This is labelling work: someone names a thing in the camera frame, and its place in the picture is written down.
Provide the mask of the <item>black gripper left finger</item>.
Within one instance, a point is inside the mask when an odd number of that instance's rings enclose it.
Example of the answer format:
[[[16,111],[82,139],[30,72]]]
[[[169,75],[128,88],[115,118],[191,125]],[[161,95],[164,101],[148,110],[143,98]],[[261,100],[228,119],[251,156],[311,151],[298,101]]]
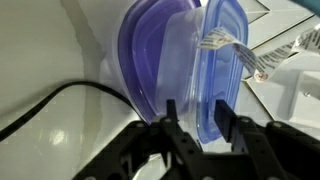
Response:
[[[180,157],[200,157],[203,152],[198,147],[191,134],[184,131],[178,123],[178,115],[174,100],[166,101],[165,133],[167,136],[167,150]]]

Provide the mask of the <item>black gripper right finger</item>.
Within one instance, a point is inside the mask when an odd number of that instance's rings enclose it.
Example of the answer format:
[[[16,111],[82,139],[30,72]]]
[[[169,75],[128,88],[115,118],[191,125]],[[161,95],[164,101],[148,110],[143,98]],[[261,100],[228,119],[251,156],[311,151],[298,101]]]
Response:
[[[216,154],[219,159],[262,160],[267,157],[263,127],[252,118],[237,115],[224,100],[217,100],[214,120],[224,140],[231,144],[231,152]]]

